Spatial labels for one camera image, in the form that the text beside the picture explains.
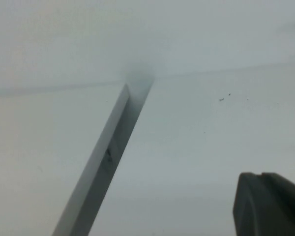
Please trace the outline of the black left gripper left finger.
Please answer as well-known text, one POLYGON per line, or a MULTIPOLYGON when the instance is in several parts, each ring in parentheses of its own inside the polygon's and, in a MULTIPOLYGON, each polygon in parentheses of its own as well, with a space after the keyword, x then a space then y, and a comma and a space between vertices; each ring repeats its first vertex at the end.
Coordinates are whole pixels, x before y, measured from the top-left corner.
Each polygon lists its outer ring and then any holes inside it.
POLYGON ((239 175, 233 218, 238 236, 295 236, 295 227, 287 220, 261 174, 239 175))

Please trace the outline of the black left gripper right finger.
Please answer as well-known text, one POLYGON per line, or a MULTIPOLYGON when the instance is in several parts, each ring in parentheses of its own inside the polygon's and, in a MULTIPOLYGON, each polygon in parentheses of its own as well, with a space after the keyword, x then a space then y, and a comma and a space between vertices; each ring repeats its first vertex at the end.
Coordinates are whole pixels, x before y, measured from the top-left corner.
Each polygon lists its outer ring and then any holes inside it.
POLYGON ((295 184, 277 173, 262 173, 262 180, 295 227, 295 184))

